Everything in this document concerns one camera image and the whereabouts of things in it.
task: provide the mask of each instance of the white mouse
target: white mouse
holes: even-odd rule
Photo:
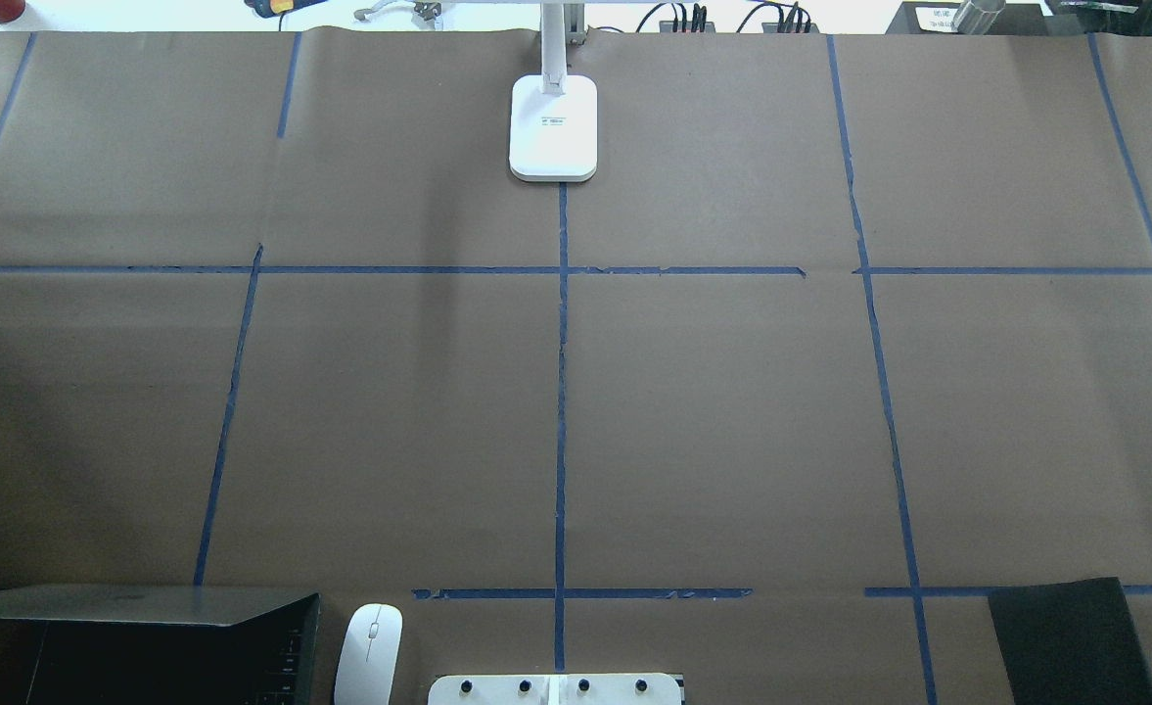
[[[388,705],[401,646],[401,612],[392,605],[364,605],[354,612],[336,666],[336,705]]]

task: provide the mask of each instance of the white mounting plate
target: white mounting plate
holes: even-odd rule
[[[521,180],[589,180],[597,170],[597,85],[568,75],[566,93],[541,92],[541,76],[514,82],[510,170]]]
[[[581,690],[581,681],[589,690]],[[637,682],[646,690],[637,690]],[[463,682],[472,688],[463,692]],[[523,691],[518,684],[528,682]],[[667,674],[518,674],[441,676],[427,705],[682,705],[684,691]]]

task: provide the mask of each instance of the lamp base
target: lamp base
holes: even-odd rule
[[[567,76],[567,92],[541,92],[541,76],[514,82],[510,170],[521,180],[579,182],[597,170],[597,85]]]

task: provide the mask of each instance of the red cup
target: red cup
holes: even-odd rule
[[[13,23],[26,9],[26,0],[0,0],[0,25]]]

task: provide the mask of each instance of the white label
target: white label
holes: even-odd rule
[[[954,35],[955,8],[915,8],[919,17],[919,29],[924,31],[943,31]]]

